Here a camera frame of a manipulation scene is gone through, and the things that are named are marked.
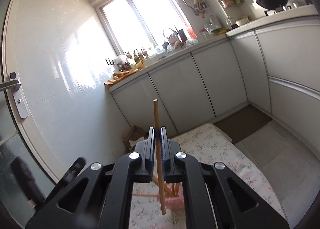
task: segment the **plastic bag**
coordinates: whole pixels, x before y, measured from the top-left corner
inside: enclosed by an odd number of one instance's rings
[[[150,50],[150,52],[148,52],[148,57],[152,58],[158,54],[162,54],[163,52],[165,52],[165,49],[163,49],[160,46],[157,46],[156,48],[154,48],[154,49]]]
[[[197,39],[191,38],[186,41],[186,47],[191,47],[191,46],[196,45],[198,43],[199,43],[199,41]]]
[[[167,46],[167,51],[168,52],[172,52],[172,51],[174,51],[175,50],[175,47],[174,46],[171,46],[171,45],[168,45]]]
[[[118,55],[115,62],[117,65],[124,65],[127,62],[127,57],[124,54]]]

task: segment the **window frame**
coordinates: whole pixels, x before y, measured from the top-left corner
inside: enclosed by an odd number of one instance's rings
[[[114,0],[104,0],[102,3],[100,3],[98,6],[96,6],[96,11],[98,13],[98,16],[101,20],[101,23],[103,25],[103,28],[106,31],[106,34],[113,46],[113,49],[115,50],[117,55],[122,54],[122,49],[120,44],[118,43],[116,36],[108,22],[108,19],[103,11],[103,7],[105,7],[107,4],[111,3]],[[138,21],[140,22],[141,26],[143,27],[145,33],[148,36],[148,39],[150,41],[150,43],[152,43],[154,46],[157,45],[161,45],[161,44],[157,44],[156,40],[154,39],[152,33],[150,32],[149,28],[147,27],[146,23],[144,22],[143,18],[141,17],[139,11],[137,10],[137,8],[135,7],[134,3],[132,0],[126,0],[129,4],[129,6],[132,8],[133,12],[135,13]],[[175,4],[175,2],[173,0],[169,0],[169,2],[171,3],[171,5],[173,6],[173,8],[175,9],[175,11],[177,12],[178,16],[181,18],[182,21],[188,23],[188,20],[186,18],[186,16],[182,13],[182,11],[179,10],[179,8],[177,7],[178,4]]]

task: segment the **kitchen cabinet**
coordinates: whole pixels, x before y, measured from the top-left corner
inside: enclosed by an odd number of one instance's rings
[[[112,95],[127,121],[145,131],[154,126],[153,100],[157,99],[160,125],[166,127],[169,138],[178,134],[147,74],[113,91]]]
[[[179,134],[214,118],[208,94],[191,55],[162,65],[149,74]]]
[[[320,152],[320,93],[294,83],[269,80],[272,114],[300,133]]]
[[[216,116],[247,101],[240,68],[229,41],[192,54]]]
[[[320,19],[306,17],[256,30],[269,76],[320,91]]]
[[[231,39],[248,100],[271,113],[266,67],[254,32]]]

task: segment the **bowl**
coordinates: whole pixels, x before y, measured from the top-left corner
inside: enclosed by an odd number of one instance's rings
[[[236,24],[238,26],[243,26],[243,25],[245,25],[247,23],[249,23],[249,19],[248,18],[243,18],[243,19],[240,19],[240,20],[236,21]]]

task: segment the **glass jar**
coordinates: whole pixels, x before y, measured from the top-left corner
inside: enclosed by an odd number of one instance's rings
[[[206,40],[209,40],[214,36],[213,34],[210,34],[205,28],[200,29],[199,32]]]
[[[204,25],[204,29],[206,29],[209,34],[212,34],[214,36],[215,34],[213,32],[219,29],[219,26],[215,24],[206,24]]]
[[[227,19],[226,19],[226,22],[227,22],[227,25],[228,25],[229,29],[231,29],[231,30],[239,27],[236,24],[236,21],[234,20],[234,18],[232,16],[228,16]]]

